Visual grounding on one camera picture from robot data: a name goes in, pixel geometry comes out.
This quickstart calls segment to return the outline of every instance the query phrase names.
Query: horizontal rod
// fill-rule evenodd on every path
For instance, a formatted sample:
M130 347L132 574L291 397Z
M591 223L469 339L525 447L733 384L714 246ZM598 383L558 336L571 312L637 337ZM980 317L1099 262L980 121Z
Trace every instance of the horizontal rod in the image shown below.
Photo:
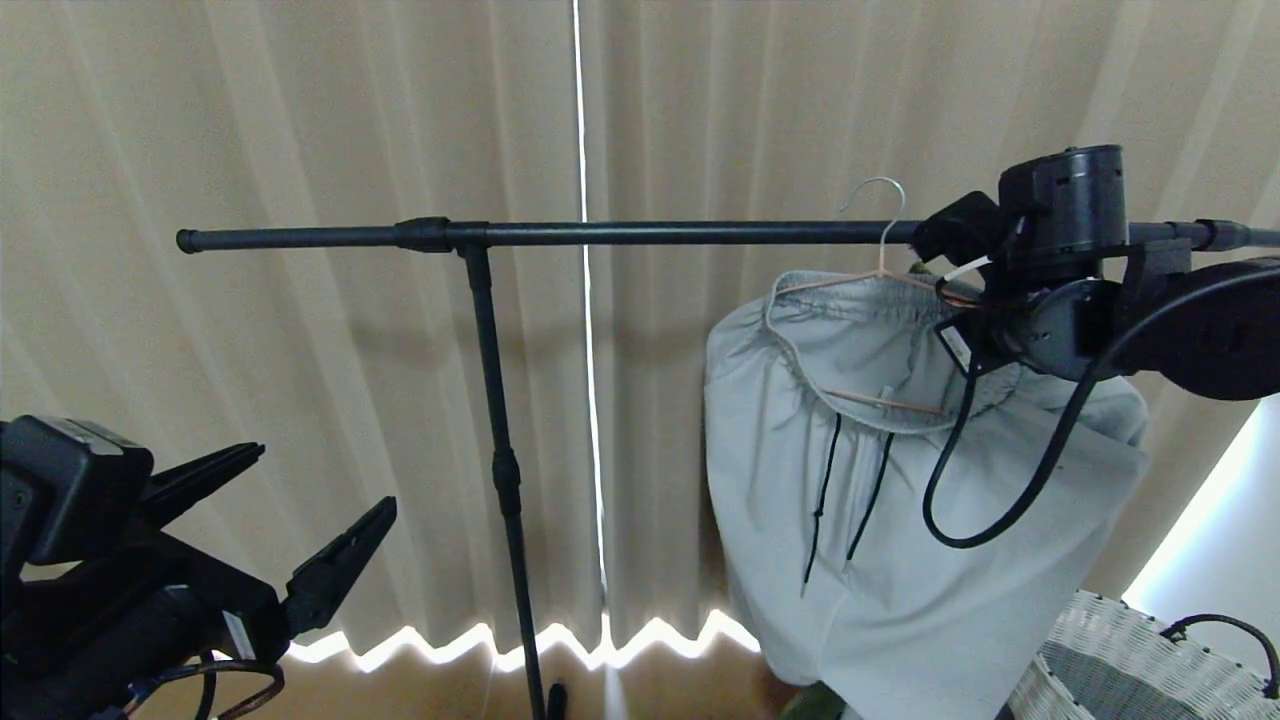
M893 224L890 245L911 240L918 220ZM404 247L451 252L467 246L541 247L556 245L874 245L883 220L658 222L658 223L454 223L421 218L394 225L178 231L184 252L266 247ZM1247 228L1226 220L1130 223L1130 242L1185 237L1196 250L1280 247L1280 231Z

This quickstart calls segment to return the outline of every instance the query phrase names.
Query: drawstring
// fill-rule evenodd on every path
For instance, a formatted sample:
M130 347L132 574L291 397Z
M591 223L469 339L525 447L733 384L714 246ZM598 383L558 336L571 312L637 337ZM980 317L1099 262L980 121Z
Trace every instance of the drawstring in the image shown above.
M867 502L867 512L863 514L863 521L858 525L858 533L854 536L854 542L849 543L849 553L845 555L845 565L854 559L854 551L858 550L858 543L863 539L863 530L867 529L867 521L872 519L872 507L876 507L876 498L879 497L879 487L884 482L884 469L888 468L888 448L893 447L893 433L890 433L884 438L884 450L881 455L881 469L876 473L876 487L872 488L872 498Z
M840 439L840 420L842 415L836 413L836 432L831 433L831 450L827 451L827 473L822 477L822 491L818 493L818 507L813 511L813 544L809 546L809 562L804 566L804 584L800 585L800 597L809 585L809 574L813 571L813 561L818 557L818 528L822 525L822 507L827 503L827 484L831 482L831 464L836 459L836 441Z
M836 413L836 430L831 433L831 448L827 451L827 471L822 475L822 489L818 492L818 507L813 511L813 543L809 546L809 561L804 566L804 584L800 585L800 597L804 597L804 591L809 585L809 577L813 574L813 562L818 557L818 530L822 528L822 511L827 505L827 486L831 484L831 466L836 460L836 441L840 439L840 424L841 415ZM863 533L867 532L867 523L872 519L872 509L876 507L876 500L879 497L881 486L884 484L884 470L888 468L888 451L893 447L893 433L888 433L884 438L884 450L881 451L881 465L879 470L876 473L876 486L872 488L872 497L867 502L867 511L863 514L863 521L858 524L858 533L854 534L854 542L849 544L849 553L845 555L845 565L847 565L854 559L854 551L858 550L858 543L863 539Z

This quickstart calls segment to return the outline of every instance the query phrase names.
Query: wooden floor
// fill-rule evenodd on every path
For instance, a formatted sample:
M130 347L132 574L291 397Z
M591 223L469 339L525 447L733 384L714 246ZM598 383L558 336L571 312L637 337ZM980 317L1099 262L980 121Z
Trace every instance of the wooden floor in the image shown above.
M764 660L733 641L718 638L708 652L687 660L666 646L652 646L621 669L588 671L563 647L547 651L543 675L568 685L572 720L588 719L768 719L794 694L777 682ZM348 656L308 665L284 659L284 692L252 720L375 717L529 717L522 670L493 673L490 655L475 648L447 665L431 665L416 651L402 650L374 673L361 673ZM253 693L255 676L219 676L215 715ZM200 680L161 688L134 717L186 719L195 712Z

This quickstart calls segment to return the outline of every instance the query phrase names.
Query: white wicker basket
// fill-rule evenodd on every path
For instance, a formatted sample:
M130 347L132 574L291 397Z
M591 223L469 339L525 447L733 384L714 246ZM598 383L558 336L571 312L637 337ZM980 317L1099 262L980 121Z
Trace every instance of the white wicker basket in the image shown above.
M1185 641L1185 626L1204 620L1257 637L1271 679ZM1076 592L1007 710L1018 720L1280 720L1275 664L1262 633L1238 620L1197 615L1166 628L1121 602Z

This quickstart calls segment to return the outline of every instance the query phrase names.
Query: curtain fold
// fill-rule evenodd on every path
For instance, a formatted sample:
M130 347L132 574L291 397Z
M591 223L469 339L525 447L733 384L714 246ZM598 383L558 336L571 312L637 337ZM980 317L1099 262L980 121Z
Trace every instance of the curtain fold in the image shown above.
M1134 220L1280 222L1272 3L584 0L582 58L593 220L829 219L874 174L922 218L995 196L1016 161L1117 142ZM850 217L895 206L869 187ZM698 430L707 332L783 270L874 255L591 249L614 642L653 615L694 634L723 602ZM1153 466L1088 580L1116 597L1252 409L1137 382Z
M6 4L4 414L97 420L157 466L256 439L174 524L283 588L383 495L330 628L518 643L471 296L453 256L183 256L180 227L576 220L571 10L513 3ZM600 629L581 254L495 250L534 605Z

